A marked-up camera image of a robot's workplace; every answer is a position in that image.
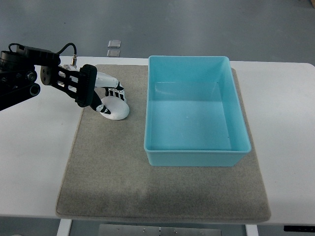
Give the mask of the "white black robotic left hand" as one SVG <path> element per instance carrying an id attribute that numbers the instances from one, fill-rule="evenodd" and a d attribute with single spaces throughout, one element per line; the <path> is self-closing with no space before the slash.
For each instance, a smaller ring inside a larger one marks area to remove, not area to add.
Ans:
<path id="1" fill-rule="evenodd" d="M 105 89 L 105 97 L 115 96 L 123 100 L 125 103 L 127 103 L 125 97 L 125 89 L 118 79 L 105 73 L 97 72 L 95 87 Z M 101 99 L 99 98 L 95 91 L 90 107 L 94 111 L 99 112 L 100 114 L 101 113 L 111 114 L 110 111 L 103 105 Z"/>

